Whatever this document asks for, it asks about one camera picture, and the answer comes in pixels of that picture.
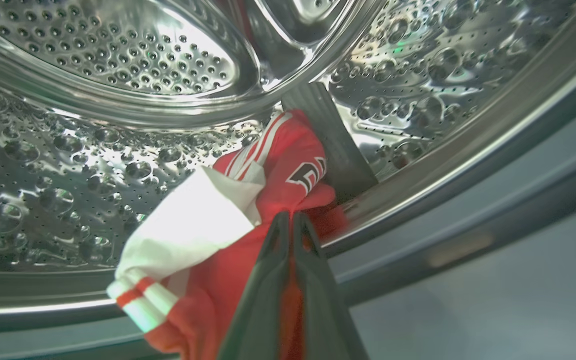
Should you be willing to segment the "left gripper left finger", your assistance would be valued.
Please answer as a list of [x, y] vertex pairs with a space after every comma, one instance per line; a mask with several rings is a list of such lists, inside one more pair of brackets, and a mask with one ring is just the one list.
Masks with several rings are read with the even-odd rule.
[[277, 214], [217, 360], [280, 360], [282, 293], [290, 278], [290, 214]]

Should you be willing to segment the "white front-load washing machine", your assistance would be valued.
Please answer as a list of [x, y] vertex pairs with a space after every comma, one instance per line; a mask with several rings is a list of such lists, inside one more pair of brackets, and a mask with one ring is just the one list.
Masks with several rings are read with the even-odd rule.
[[0, 360], [178, 360], [121, 251], [292, 108], [371, 360], [576, 360], [576, 0], [0, 0]]

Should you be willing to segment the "red and white garment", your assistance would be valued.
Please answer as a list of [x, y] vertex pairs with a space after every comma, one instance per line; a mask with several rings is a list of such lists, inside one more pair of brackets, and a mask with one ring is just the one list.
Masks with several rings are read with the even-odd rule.
[[346, 224], [327, 167], [306, 114], [281, 112], [165, 196], [128, 238], [108, 296], [155, 350], [217, 360], [274, 217], [307, 214], [318, 237]]

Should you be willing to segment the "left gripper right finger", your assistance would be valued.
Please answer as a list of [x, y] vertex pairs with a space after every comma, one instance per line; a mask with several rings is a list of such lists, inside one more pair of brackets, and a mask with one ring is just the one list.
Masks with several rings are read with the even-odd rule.
[[304, 360], [370, 360], [310, 218], [293, 218], [295, 271], [303, 298]]

